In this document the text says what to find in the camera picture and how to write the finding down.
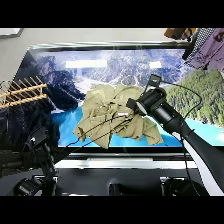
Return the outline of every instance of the plaid fabric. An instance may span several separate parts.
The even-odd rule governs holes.
[[[193,67],[193,65],[191,65],[192,59],[194,58],[194,56],[198,52],[198,50],[204,45],[206,40],[212,35],[212,33],[215,31],[215,29],[216,28],[201,28],[197,31],[198,36],[197,36],[196,43],[194,45],[194,49],[191,52],[191,54],[188,56],[188,58],[186,59],[186,61],[184,63],[185,65]]]

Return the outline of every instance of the screen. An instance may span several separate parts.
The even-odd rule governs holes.
[[[182,60],[185,49],[85,50],[37,52],[30,66],[38,68],[38,75],[53,87],[53,120],[59,123],[59,146],[77,140],[74,128],[82,119],[82,105],[87,91],[102,84],[135,85],[144,89],[151,74],[162,80],[185,85],[198,92],[203,104],[195,109],[186,122],[190,128],[213,146],[224,145],[223,78],[218,72],[194,71]],[[180,87],[162,84],[169,104],[185,116],[198,103],[193,93]],[[155,146],[179,147],[181,144],[158,125],[164,143]],[[90,142],[78,142],[82,146]],[[148,147],[147,140],[112,136],[110,146]]]

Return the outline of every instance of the forest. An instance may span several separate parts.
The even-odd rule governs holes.
[[[224,79],[220,72],[194,70],[178,84],[202,97],[202,104],[189,114],[189,118],[224,127]],[[165,89],[167,102],[182,116],[199,102],[199,97],[187,89],[171,85]]]

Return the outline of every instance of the white floor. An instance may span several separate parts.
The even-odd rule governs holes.
[[[33,44],[98,41],[174,41],[166,28],[25,28],[20,37],[0,39],[0,81],[16,74],[27,48]]]

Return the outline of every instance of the crumpled shirt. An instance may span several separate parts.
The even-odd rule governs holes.
[[[162,143],[163,139],[156,123],[149,118],[134,114],[132,109],[126,107],[129,98],[136,100],[141,94],[142,90],[139,87],[121,84],[116,88],[101,85],[88,91],[82,107],[83,118],[75,127],[73,134],[82,142],[89,137],[105,149],[108,149],[113,133],[138,141],[145,135],[149,145]]]

